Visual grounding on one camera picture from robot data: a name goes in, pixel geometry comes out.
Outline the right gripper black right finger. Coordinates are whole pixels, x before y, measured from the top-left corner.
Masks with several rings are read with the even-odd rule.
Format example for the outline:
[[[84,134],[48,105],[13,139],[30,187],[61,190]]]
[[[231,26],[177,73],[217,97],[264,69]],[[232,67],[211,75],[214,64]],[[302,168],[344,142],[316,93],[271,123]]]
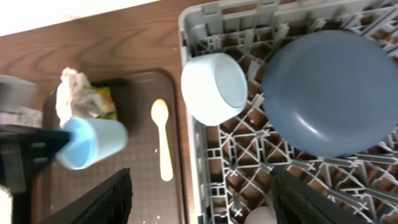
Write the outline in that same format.
[[[366,224],[290,172],[274,167],[270,175],[272,206],[278,224]]]

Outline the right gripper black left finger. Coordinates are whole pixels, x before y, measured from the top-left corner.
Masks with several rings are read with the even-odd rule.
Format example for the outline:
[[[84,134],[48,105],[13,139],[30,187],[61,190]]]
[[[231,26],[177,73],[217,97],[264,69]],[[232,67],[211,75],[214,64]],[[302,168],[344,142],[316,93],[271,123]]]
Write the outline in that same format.
[[[130,169],[123,168],[41,224],[127,224],[132,196]]]

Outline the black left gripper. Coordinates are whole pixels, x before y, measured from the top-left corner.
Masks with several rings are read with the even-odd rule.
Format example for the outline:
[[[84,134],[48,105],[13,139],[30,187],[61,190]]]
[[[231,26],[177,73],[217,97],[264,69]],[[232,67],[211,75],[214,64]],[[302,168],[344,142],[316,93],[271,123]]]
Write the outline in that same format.
[[[33,182],[70,140],[67,131],[1,125],[1,185],[11,193],[13,223],[31,222]]]

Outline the pink white cup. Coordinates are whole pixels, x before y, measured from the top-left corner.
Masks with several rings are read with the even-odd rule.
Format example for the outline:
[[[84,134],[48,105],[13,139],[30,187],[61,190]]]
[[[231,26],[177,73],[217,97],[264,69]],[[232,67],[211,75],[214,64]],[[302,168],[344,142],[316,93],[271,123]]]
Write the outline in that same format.
[[[277,219],[272,209],[259,207],[248,214],[244,224],[277,224]]]

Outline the light blue cup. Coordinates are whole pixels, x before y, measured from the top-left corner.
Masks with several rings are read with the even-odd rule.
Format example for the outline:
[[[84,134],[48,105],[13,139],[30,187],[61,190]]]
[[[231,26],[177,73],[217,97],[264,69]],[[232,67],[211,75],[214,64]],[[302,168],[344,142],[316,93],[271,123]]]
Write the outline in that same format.
[[[86,169],[123,150],[128,142],[125,126],[110,119],[71,118],[62,130],[71,138],[55,157],[70,170]]]

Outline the white paper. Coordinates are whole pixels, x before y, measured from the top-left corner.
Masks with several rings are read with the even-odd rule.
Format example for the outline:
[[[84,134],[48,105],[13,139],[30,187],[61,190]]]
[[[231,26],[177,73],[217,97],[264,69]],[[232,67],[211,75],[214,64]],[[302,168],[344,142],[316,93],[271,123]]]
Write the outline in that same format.
[[[55,109],[61,128],[71,118],[97,118],[102,114],[98,95],[84,73],[67,67],[60,79]]]

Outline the yellow food wrapper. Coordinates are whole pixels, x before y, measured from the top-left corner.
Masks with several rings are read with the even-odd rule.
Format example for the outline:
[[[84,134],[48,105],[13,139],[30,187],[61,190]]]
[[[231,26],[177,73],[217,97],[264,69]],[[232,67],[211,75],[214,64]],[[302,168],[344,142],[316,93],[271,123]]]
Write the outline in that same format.
[[[90,86],[84,90],[89,96],[89,102],[86,103],[87,113],[92,118],[117,120],[118,115],[114,104],[110,87]]]

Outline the yellow spoon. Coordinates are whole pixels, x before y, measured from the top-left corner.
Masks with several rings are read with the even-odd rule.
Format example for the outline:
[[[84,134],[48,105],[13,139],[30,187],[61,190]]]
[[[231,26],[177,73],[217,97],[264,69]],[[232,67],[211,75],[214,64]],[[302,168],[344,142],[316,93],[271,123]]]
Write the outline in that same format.
[[[165,100],[159,98],[154,101],[151,118],[159,131],[160,176],[163,181],[167,182],[173,178],[174,173],[166,131],[169,109]]]

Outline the large blue plate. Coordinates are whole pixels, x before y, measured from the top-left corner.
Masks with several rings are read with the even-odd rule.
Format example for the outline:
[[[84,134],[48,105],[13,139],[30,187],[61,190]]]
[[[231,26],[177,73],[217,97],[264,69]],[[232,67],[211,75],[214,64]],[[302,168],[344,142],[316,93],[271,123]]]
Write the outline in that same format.
[[[374,42],[326,30],[282,47],[262,79],[267,118],[295,148],[356,154],[397,125],[397,66]]]

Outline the light blue rice bowl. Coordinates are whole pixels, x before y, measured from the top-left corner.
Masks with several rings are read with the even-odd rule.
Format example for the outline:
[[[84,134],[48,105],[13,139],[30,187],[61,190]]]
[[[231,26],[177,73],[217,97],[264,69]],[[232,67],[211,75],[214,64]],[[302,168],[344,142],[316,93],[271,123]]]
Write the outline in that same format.
[[[248,99],[242,68],[224,53],[189,60],[183,67],[181,90],[188,112],[206,126],[217,126],[237,116]]]

